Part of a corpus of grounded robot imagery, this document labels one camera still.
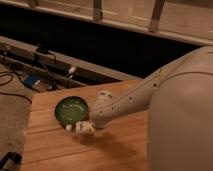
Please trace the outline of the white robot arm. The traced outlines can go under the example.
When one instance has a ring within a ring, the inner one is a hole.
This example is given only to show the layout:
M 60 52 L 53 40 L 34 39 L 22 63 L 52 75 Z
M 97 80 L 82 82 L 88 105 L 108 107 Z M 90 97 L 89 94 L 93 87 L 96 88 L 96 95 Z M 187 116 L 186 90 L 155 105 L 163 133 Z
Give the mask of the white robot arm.
M 121 96 L 98 102 L 90 118 L 101 129 L 144 110 L 150 171 L 213 171 L 213 46 L 187 53 Z

